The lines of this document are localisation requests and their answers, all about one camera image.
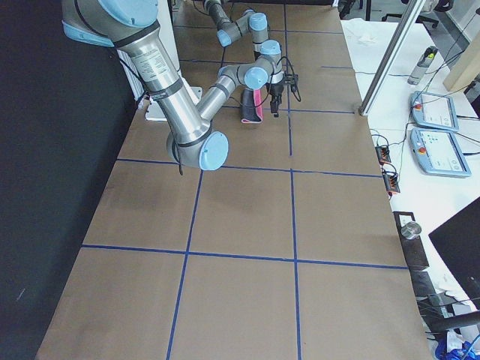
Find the white desk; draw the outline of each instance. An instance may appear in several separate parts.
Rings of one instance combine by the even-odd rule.
[[[352,65],[357,72],[356,79],[362,98],[368,90],[374,75],[358,73],[375,73],[383,57],[386,47],[395,31],[393,22],[365,22],[362,19],[352,19],[342,22],[346,42],[349,48]],[[415,24],[406,39],[405,44],[391,67],[390,74],[409,75],[425,49],[434,45],[430,36],[421,24]],[[429,71],[436,70],[443,63],[443,58],[437,54]],[[428,91],[437,94],[447,94],[443,80],[448,75],[448,67],[444,67],[435,76]],[[407,83],[407,78],[387,76],[384,86],[376,99],[369,115],[370,128],[379,131],[387,137],[390,143],[396,143],[404,138],[405,125],[409,120],[409,96],[415,90],[423,90],[428,80],[433,76],[425,75],[417,86]],[[453,94],[457,114],[476,116],[470,103],[462,92]],[[475,139],[480,139],[480,121],[459,119],[460,133]],[[401,156],[401,146],[391,146],[392,163],[400,170],[401,193],[391,199],[392,211],[413,212],[421,224],[423,232],[421,240],[427,254],[430,268],[429,275],[433,285],[438,290],[451,290],[457,297],[466,296],[461,291],[457,281],[446,268],[438,253],[431,244],[428,234],[451,216],[459,212],[476,198],[480,197],[480,156],[467,157],[472,170],[470,178],[447,178],[425,175],[411,152],[410,132]],[[457,136],[462,152],[478,152],[480,147]]]

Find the office chair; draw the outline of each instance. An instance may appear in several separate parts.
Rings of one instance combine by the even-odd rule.
[[[408,4],[408,0],[401,0],[404,4]],[[440,0],[437,6],[433,9],[433,11],[438,11],[440,13],[445,13],[453,8],[454,0]],[[383,18],[382,21],[387,21],[389,17],[402,17],[401,13],[387,13]],[[425,23],[432,23],[432,28],[435,29],[438,26],[438,20],[431,19],[430,17],[418,15],[416,23],[424,24]]]

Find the bottle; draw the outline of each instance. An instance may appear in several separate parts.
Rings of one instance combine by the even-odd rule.
[[[415,221],[410,221],[402,226],[400,232],[405,239],[412,240],[420,235],[422,227]]]
[[[435,46],[429,46],[423,54],[421,54],[417,65],[413,68],[407,82],[411,85],[418,85],[422,81],[422,77],[427,72],[428,67],[432,63],[437,54],[438,49]]]

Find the black monitor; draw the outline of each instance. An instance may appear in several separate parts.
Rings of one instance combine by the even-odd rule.
[[[465,293],[471,299],[480,297],[480,198],[429,236]],[[480,299],[473,303],[480,308]]]

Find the robotic arm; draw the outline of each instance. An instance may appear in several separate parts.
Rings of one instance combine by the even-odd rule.
[[[280,44],[267,40],[266,18],[267,38],[259,44],[256,61],[222,68],[216,83],[195,105],[158,36],[158,0],[62,0],[62,9],[64,33],[69,38],[115,47],[130,56],[151,98],[166,116],[171,130],[166,150],[180,165],[202,170],[221,167],[229,146],[227,137],[213,129],[215,113],[236,86],[260,89],[278,74],[283,79]],[[265,16],[253,12],[246,15],[248,20]]]

